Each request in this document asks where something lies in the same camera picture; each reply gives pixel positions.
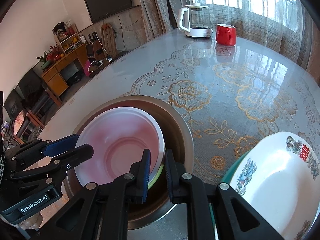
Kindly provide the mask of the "floral lace tablecloth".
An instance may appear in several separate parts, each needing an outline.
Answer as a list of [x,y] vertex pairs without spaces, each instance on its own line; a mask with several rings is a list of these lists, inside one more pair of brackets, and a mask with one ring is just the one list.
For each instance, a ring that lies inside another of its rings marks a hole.
[[193,173],[215,184],[260,140],[295,133],[319,152],[319,87],[300,66],[269,53],[188,42],[145,45],[124,59],[134,77],[129,95],[173,107],[195,147]]

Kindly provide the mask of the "wooden cabinet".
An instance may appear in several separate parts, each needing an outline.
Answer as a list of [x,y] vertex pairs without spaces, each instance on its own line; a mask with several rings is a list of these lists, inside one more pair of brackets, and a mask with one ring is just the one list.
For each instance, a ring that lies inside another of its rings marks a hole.
[[76,25],[72,23],[70,27],[65,26],[65,29],[64,33],[54,34],[56,45],[61,50],[59,59],[55,60],[41,75],[43,81],[57,97],[69,87],[61,72],[71,63],[80,70],[80,67],[84,68],[88,60],[86,44],[82,42]]

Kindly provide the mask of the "teal plastic plate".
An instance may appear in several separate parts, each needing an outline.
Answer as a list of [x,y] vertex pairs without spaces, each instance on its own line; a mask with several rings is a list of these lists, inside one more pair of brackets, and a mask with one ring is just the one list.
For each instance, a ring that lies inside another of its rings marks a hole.
[[[238,166],[240,165],[240,163],[242,162],[242,160],[245,158],[245,156],[249,153],[250,151],[247,151],[246,153],[244,153],[239,159],[237,159],[232,166],[228,169],[228,171],[225,173],[225,175],[223,176],[223,178],[220,180],[221,183],[225,182],[225,183],[230,183],[231,179],[234,176],[234,173],[236,171],[236,169],[238,168]],[[213,210],[212,208],[210,209],[211,211],[211,216],[212,216],[212,223],[213,223],[213,228],[214,228],[214,232],[215,232],[215,239],[219,239],[218,235],[217,235],[217,229],[216,229],[216,225],[215,225],[215,221],[214,221],[214,216],[213,216]]]

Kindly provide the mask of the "large white dragon plate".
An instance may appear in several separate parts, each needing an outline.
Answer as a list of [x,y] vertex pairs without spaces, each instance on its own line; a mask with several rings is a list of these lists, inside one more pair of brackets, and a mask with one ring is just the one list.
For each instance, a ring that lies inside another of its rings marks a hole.
[[304,239],[319,206],[319,161],[311,145],[278,132],[250,150],[229,182],[284,239]]

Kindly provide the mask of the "red ceramic mug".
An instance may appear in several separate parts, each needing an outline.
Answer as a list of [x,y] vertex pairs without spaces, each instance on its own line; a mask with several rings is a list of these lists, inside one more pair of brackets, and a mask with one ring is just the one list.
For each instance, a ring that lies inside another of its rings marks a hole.
[[217,24],[216,41],[224,46],[234,46],[236,44],[236,28],[228,24]]

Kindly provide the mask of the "white glass electric kettle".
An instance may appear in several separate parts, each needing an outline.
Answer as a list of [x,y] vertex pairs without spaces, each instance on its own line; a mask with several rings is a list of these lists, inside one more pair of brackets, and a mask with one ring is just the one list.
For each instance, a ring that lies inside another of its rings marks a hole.
[[188,37],[211,38],[212,25],[208,6],[194,3],[179,9],[177,18],[178,29]]

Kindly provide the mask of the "white sheer curtain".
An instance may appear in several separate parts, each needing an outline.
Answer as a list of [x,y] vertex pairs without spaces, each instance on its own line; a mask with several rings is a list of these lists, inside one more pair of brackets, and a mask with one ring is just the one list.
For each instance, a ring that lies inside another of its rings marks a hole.
[[283,24],[264,16],[241,9],[212,4],[200,5],[209,7],[213,30],[216,29],[217,24],[232,25],[236,28],[238,37],[270,48],[302,68],[307,68],[311,56],[313,20],[300,0],[297,0],[297,31],[292,31]]

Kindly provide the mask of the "red plastic bowl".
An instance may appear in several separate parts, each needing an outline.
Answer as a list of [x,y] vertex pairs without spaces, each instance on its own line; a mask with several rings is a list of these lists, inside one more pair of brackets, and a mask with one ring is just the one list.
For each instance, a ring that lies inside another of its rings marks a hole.
[[110,183],[128,173],[145,149],[151,152],[149,182],[164,161],[165,142],[159,124],[135,107],[117,107],[99,114],[80,133],[76,146],[84,144],[91,145],[94,154],[74,169],[82,186]]

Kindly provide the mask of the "left beige curtain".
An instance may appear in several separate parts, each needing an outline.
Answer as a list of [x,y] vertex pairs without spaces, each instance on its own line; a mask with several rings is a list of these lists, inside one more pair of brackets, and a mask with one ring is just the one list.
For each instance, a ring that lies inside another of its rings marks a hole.
[[187,0],[140,0],[146,39],[176,29],[178,12],[185,5]]

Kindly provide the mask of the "yellow plastic bowl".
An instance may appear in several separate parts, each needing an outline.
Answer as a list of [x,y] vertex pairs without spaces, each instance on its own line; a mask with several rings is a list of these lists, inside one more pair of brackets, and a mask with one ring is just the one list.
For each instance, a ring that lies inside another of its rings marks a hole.
[[153,179],[149,182],[148,184],[148,190],[154,185],[154,183],[157,181],[157,179],[159,178],[159,176],[161,175],[161,172],[163,170],[164,164],[161,164],[157,173],[155,174],[155,176],[153,177]]

